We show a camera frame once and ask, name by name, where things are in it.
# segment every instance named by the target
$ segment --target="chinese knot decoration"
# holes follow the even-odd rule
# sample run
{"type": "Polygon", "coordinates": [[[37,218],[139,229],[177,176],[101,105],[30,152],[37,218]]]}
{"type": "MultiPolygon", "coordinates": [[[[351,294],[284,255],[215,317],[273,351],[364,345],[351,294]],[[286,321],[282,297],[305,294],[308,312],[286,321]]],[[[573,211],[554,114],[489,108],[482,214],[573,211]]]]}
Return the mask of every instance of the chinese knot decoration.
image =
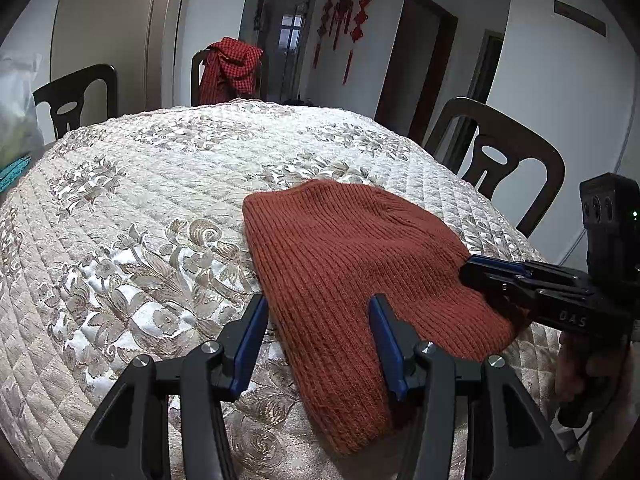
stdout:
{"type": "MultiPolygon", "coordinates": [[[[358,41],[360,38],[362,38],[364,36],[364,33],[362,31],[362,27],[361,25],[367,21],[368,17],[367,13],[365,12],[364,8],[366,6],[368,6],[371,3],[371,0],[359,0],[358,1],[358,5],[360,6],[360,10],[359,12],[356,14],[355,18],[353,19],[353,21],[356,23],[356,26],[353,28],[353,30],[351,31],[351,39],[353,40],[353,43],[355,43],[356,41],[358,41]]],[[[349,59],[347,60],[347,68],[344,71],[344,78],[342,80],[342,84],[344,85],[347,82],[347,78],[349,76],[349,69],[351,67],[351,59],[353,58],[353,49],[350,50],[349,52],[349,59]]]]}
{"type": "Polygon", "coordinates": [[[351,11],[353,10],[353,0],[340,0],[335,4],[334,19],[331,22],[331,28],[335,22],[335,37],[334,37],[334,50],[338,45],[338,36],[340,36],[340,30],[342,28],[342,20],[344,20],[344,34],[349,30],[349,23],[351,21],[351,11]]]}
{"type": "MultiPolygon", "coordinates": [[[[333,9],[334,4],[332,3],[331,0],[326,0],[326,3],[324,4],[324,7],[322,7],[322,10],[324,10],[324,13],[322,14],[322,17],[320,18],[320,27],[318,28],[318,44],[316,44],[316,52],[314,54],[314,64],[313,67],[316,68],[318,66],[318,57],[320,56],[320,44],[322,43],[322,37],[326,34],[326,22],[329,21],[329,11],[331,9],[333,9]]],[[[334,25],[334,20],[331,20],[331,26],[333,27],[334,25]]]]}

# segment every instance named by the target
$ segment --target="chair backrest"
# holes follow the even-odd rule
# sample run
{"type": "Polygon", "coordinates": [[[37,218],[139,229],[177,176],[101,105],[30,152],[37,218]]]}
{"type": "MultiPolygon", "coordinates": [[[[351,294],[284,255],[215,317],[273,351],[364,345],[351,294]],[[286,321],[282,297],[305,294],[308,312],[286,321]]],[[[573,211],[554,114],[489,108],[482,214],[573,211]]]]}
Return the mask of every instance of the chair backrest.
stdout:
{"type": "Polygon", "coordinates": [[[513,173],[522,160],[535,158],[545,165],[545,185],[518,224],[518,230],[528,237],[551,206],[564,182],[564,161],[560,153],[526,126],[490,106],[466,97],[456,97],[445,104],[424,147],[427,152],[432,155],[436,152],[449,123],[459,116],[473,119],[479,128],[471,165],[462,179],[475,186],[486,171],[478,191],[488,199],[494,195],[498,183],[513,173]],[[488,156],[482,150],[483,146],[491,146],[500,151],[507,159],[506,164],[488,156]]]}
{"type": "MultiPolygon", "coordinates": [[[[206,48],[196,52],[191,58],[191,106],[200,106],[200,65],[207,60],[211,49],[206,48]]],[[[267,100],[267,76],[269,75],[269,62],[267,53],[263,52],[255,66],[255,94],[262,100],[267,100]]]]}
{"type": "Polygon", "coordinates": [[[80,127],[80,113],[84,105],[84,91],[93,82],[102,79],[107,85],[107,118],[118,116],[118,76],[116,69],[107,64],[88,66],[41,86],[33,93],[36,105],[47,102],[51,106],[51,119],[59,139],[80,127]],[[76,106],[62,114],[60,107],[69,103],[76,106]]]}

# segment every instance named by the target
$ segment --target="red plaid scarf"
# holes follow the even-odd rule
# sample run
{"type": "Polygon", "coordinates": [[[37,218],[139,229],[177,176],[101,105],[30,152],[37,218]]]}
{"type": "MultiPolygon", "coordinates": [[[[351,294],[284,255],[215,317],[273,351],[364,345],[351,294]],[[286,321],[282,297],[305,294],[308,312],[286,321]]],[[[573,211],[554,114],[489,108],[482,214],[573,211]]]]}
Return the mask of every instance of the red plaid scarf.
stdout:
{"type": "Polygon", "coordinates": [[[262,50],[233,38],[222,38],[211,49],[200,81],[200,104],[224,103],[255,92],[255,67],[262,50]]]}

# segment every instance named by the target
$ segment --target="ribbed knit fabric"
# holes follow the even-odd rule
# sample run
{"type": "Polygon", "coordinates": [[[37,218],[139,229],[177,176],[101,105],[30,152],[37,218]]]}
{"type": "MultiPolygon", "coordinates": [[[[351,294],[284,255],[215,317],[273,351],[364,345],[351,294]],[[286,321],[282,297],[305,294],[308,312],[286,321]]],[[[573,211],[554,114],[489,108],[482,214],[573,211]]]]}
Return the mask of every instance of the ribbed knit fabric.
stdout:
{"type": "Polygon", "coordinates": [[[396,315],[450,354],[481,360],[515,328],[458,279],[469,257],[433,214],[384,190],[311,180],[252,194],[249,248],[303,403],[335,450],[391,430],[367,305],[396,315]]]}

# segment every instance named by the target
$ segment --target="plastic bag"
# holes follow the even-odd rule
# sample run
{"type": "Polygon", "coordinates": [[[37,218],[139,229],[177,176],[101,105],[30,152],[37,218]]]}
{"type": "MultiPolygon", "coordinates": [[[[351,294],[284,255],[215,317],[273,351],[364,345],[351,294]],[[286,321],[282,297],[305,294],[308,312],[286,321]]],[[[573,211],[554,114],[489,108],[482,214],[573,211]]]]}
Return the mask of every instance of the plastic bag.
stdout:
{"type": "Polygon", "coordinates": [[[31,88],[41,58],[0,58],[0,171],[44,145],[31,88]]]}

